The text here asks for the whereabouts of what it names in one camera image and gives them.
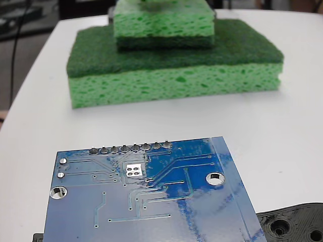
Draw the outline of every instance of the metal pin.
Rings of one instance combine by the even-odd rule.
[[[159,148],[161,147],[161,145],[160,145],[160,143],[155,142],[155,143],[152,145],[152,147],[153,147],[154,149],[159,149]]]
[[[123,146],[120,148],[120,150],[121,150],[122,152],[128,152],[128,151],[130,150],[130,148],[129,148],[128,146],[126,146],[126,145],[123,145]]]
[[[137,145],[137,144],[134,144],[134,145],[131,147],[131,150],[132,150],[132,151],[137,152],[137,151],[139,151],[139,150],[140,150],[140,146],[139,146],[139,145]]]
[[[144,143],[144,144],[141,146],[141,149],[143,149],[143,150],[150,150],[150,145],[148,145],[147,143]]]
[[[66,164],[66,162],[67,162],[67,159],[65,158],[60,159],[60,164]]]
[[[107,154],[109,152],[109,150],[103,146],[102,149],[101,149],[101,154]]]
[[[171,146],[172,146],[172,144],[170,142],[168,142],[168,140],[166,140],[165,143],[163,143],[164,148],[170,148]]]
[[[90,149],[89,152],[91,155],[96,155],[97,153],[99,153],[99,149],[92,147],[92,149]]]
[[[116,154],[118,152],[118,148],[116,146],[112,146],[111,153]]]
[[[65,174],[63,173],[63,172],[59,172],[58,174],[57,174],[57,177],[58,178],[63,178],[65,176]]]

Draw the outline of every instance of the screw hole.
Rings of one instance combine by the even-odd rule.
[[[49,196],[53,199],[62,199],[66,196],[67,189],[64,187],[55,187],[51,189]]]
[[[290,226],[288,222],[279,219],[271,224],[271,230],[277,236],[283,236],[289,232]]]
[[[221,173],[214,172],[206,176],[206,181],[210,185],[218,186],[224,183],[225,177]]]
[[[311,240],[317,242],[317,241],[322,241],[323,235],[320,231],[314,230],[311,235],[310,235]]]

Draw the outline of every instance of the white table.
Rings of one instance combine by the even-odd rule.
[[[256,212],[323,202],[323,16],[218,13],[284,53],[279,91],[72,110],[66,64],[76,33],[107,17],[59,22],[0,132],[0,241],[43,232],[56,152],[92,146],[224,136]]]

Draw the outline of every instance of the blue circuit board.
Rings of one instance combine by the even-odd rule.
[[[222,137],[58,152],[44,242],[265,242]]]

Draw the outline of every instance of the sponge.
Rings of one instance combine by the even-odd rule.
[[[113,27],[80,31],[67,66],[74,108],[277,90],[282,53],[240,20],[216,21],[210,50],[117,51]]]
[[[282,64],[195,66],[70,78],[72,107],[277,90]]]
[[[201,0],[119,0],[114,33],[118,48],[210,48],[214,43],[214,11]]]

